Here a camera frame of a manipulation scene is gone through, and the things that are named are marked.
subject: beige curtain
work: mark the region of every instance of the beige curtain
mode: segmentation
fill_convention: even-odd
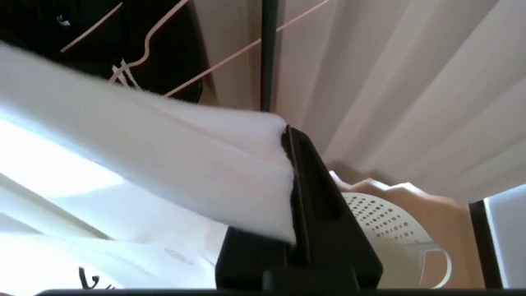
[[[208,9],[245,5],[219,2]],[[281,21],[319,2],[282,1]],[[242,43],[243,36],[258,37],[253,26],[261,12],[240,11],[250,13],[224,26],[244,28],[235,37]],[[279,36],[275,111],[307,133],[348,182],[367,176],[411,182],[463,201],[520,185],[526,180],[524,16],[520,0],[330,1]],[[211,53],[220,43],[207,34],[223,29],[217,21],[210,30],[208,17],[201,28]],[[212,63],[239,49],[221,46]],[[221,104],[250,108],[258,100],[254,55],[215,73]],[[227,92],[218,80],[225,77],[233,83]],[[242,92],[233,90],[236,81]]]

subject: black strip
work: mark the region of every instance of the black strip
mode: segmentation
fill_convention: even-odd
[[[278,0],[262,0],[262,2],[260,110],[270,112],[279,4]]]
[[[501,273],[496,260],[495,246],[491,237],[484,201],[469,204],[469,214],[477,241],[478,256],[487,289],[502,289]]]

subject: white surface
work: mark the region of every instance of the white surface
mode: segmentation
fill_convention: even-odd
[[[0,64],[4,120],[170,204],[295,243],[282,118],[113,86],[2,45]],[[137,206],[121,198],[120,211]]]
[[[526,288],[526,184],[484,199],[504,288]]]
[[[343,193],[384,267],[378,284],[382,289],[440,288],[451,277],[451,259],[426,230],[404,209],[372,195]],[[420,285],[426,253],[440,251],[447,268],[443,279],[432,287]]]

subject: white cloth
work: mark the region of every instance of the white cloth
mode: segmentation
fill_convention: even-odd
[[[6,138],[3,132],[12,127],[22,128],[117,176],[110,176],[106,170],[105,174],[112,180],[106,187],[93,192],[83,188],[75,194],[65,194],[64,190],[51,190],[43,184],[26,186],[17,179],[22,180],[26,175],[23,169],[4,171],[0,164],[0,173],[7,176],[2,178],[4,184],[0,183],[0,187],[9,192],[6,198],[24,200],[9,207],[10,210],[0,209],[0,218],[6,215],[24,224],[6,226],[6,229],[26,232],[25,227],[29,226],[36,233],[52,235],[47,239],[74,239],[73,244],[78,243],[77,235],[83,239],[100,237],[86,234],[90,231],[79,229],[76,222],[67,225],[68,218],[60,214],[63,210],[107,234],[109,239],[129,242],[106,242],[108,238],[104,238],[101,242],[106,243],[81,243],[84,248],[96,244],[95,251],[102,254],[105,248],[125,250],[144,245],[152,250],[158,248],[160,251],[152,252],[162,253],[159,256],[165,256],[166,248],[175,250],[186,260],[188,254],[208,248],[193,250],[197,238],[215,241],[216,237],[220,238],[215,234],[224,233],[224,226],[205,218],[208,217],[295,244],[289,200],[293,168],[280,145],[286,127],[282,118],[269,113],[196,106],[125,89],[3,44],[0,44],[0,65],[0,136],[4,142],[14,140]],[[33,144],[12,146],[2,152],[12,155],[2,160],[20,158],[19,152],[32,149],[34,153],[39,152]],[[64,166],[64,162],[74,162],[48,161],[48,174],[52,174],[53,164]],[[71,168],[73,166],[69,168],[70,174],[79,173]],[[96,169],[85,167],[81,171],[90,171],[92,175],[85,178],[95,183]],[[12,184],[4,186],[10,181],[30,192],[13,189]],[[64,187],[76,184],[67,180],[62,183]],[[39,225],[32,218],[35,215],[23,213],[25,209],[54,218],[42,219]],[[60,227],[44,227],[52,222]],[[1,223],[2,219],[0,232],[6,233]],[[217,242],[213,248],[217,253]],[[152,262],[136,259],[141,252],[130,256],[114,252],[135,262],[133,264],[139,260],[143,269]],[[104,268],[102,271],[118,277]],[[169,284],[184,287],[180,283]]]

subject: white fabric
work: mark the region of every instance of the white fabric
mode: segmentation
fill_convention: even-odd
[[[3,239],[60,247],[125,288],[213,287],[221,223],[295,243],[282,118],[128,90],[1,44],[0,65]]]

